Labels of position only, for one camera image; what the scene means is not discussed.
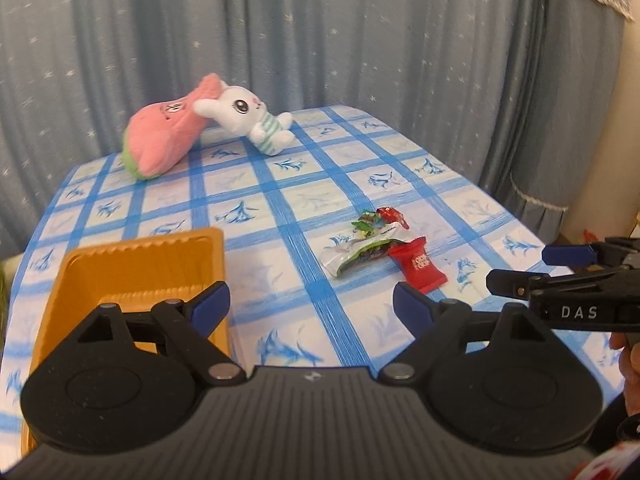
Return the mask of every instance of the curtain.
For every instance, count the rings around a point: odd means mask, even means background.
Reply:
[[[209,72],[274,113],[370,112],[551,240],[607,108],[615,2],[0,0],[0,257],[137,109]]]

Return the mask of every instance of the orange tray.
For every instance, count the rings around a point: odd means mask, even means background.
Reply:
[[[219,229],[69,251],[42,316],[30,372],[100,303],[117,303],[123,312],[140,312],[167,298],[189,301],[211,283],[224,279],[224,239]],[[226,319],[209,340],[230,355]],[[155,351],[153,344],[137,345]],[[34,447],[35,441],[23,424],[22,455]]]

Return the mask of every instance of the human hand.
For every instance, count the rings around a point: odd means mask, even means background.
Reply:
[[[637,415],[640,413],[640,344],[629,348],[626,335],[613,333],[609,339],[609,347],[613,350],[622,348],[618,367],[625,378],[626,412],[629,416]]]

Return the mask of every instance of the blue checkered tablecloth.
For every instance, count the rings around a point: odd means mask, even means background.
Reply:
[[[40,318],[65,252],[206,226],[225,232],[230,336],[245,368],[368,365],[378,370],[411,340],[394,315],[402,279],[390,258],[331,278],[323,248],[349,239],[363,210],[398,208],[449,282],[430,296],[497,310],[492,268],[563,274],[543,244],[498,203],[389,126],[345,106],[294,114],[296,143],[266,157],[245,138],[207,130],[169,173],[135,182],[111,155],[73,170],[45,212],[13,290],[0,370],[0,467],[19,454],[19,394]],[[562,332],[607,400],[622,386],[601,333]]]

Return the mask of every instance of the pink fish plush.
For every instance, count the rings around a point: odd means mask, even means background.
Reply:
[[[124,167],[140,180],[169,171],[187,154],[207,126],[208,119],[193,111],[194,102],[218,99],[225,87],[216,74],[209,74],[186,97],[137,111],[124,131]]]

